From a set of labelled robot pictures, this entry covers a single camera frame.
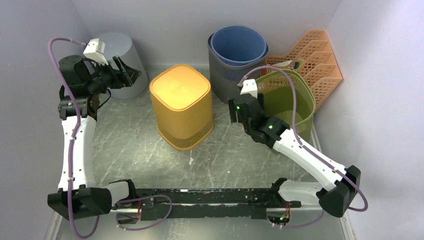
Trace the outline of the light grey plastic bucket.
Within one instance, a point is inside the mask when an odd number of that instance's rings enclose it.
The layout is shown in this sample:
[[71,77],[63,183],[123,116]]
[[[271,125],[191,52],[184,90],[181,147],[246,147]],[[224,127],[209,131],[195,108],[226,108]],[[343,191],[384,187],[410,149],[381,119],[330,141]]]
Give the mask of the light grey plastic bucket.
[[131,87],[111,89],[111,97],[118,101],[131,101],[142,96],[149,88],[150,79],[130,36],[120,32],[106,32],[96,36],[105,43],[104,57],[111,61],[118,56],[127,66],[141,71]]

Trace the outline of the yellow mesh waste basket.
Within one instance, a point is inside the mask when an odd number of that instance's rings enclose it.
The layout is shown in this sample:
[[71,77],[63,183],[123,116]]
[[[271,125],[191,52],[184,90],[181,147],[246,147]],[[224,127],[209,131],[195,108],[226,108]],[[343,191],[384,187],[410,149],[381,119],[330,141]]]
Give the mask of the yellow mesh waste basket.
[[179,151],[188,151],[214,128],[210,81],[187,64],[177,64],[149,84],[157,130]]

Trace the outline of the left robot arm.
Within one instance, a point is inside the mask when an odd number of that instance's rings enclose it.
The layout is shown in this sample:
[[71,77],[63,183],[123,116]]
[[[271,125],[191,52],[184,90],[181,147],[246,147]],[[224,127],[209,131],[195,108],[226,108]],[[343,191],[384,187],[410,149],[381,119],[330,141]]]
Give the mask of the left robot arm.
[[100,64],[88,57],[70,55],[58,65],[76,104],[61,86],[58,112],[64,134],[63,167],[57,192],[47,196],[48,206],[66,220],[69,215],[78,220],[108,214],[118,202],[126,208],[134,207],[139,194],[132,180],[96,186],[93,139],[98,110],[102,107],[99,95],[132,86],[142,72],[126,65],[118,56],[113,56],[108,64]]

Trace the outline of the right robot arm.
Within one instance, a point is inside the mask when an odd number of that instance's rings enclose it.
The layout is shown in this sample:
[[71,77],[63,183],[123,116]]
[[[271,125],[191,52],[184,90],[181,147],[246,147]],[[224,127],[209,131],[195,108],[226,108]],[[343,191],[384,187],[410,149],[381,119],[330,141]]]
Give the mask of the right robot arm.
[[276,116],[266,116],[257,98],[249,93],[228,100],[231,122],[241,123],[255,142],[277,151],[306,170],[316,182],[285,180],[270,193],[270,202],[282,207],[297,201],[319,204],[333,217],[341,218],[350,209],[361,179],[361,170],[346,167],[312,147],[286,122]]

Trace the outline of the olive green mesh basket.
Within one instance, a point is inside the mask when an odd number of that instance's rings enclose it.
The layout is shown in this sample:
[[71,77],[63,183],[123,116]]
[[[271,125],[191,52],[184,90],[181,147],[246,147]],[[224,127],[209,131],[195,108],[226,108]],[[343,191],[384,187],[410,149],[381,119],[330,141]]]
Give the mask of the olive green mesh basket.
[[[303,143],[311,138],[312,123],[316,109],[316,100],[308,84],[302,76],[290,69],[283,70],[289,76],[295,87],[296,110],[295,127]],[[294,98],[287,77],[279,71],[256,79],[258,92],[263,94],[264,113],[267,116],[277,116],[292,125]]]

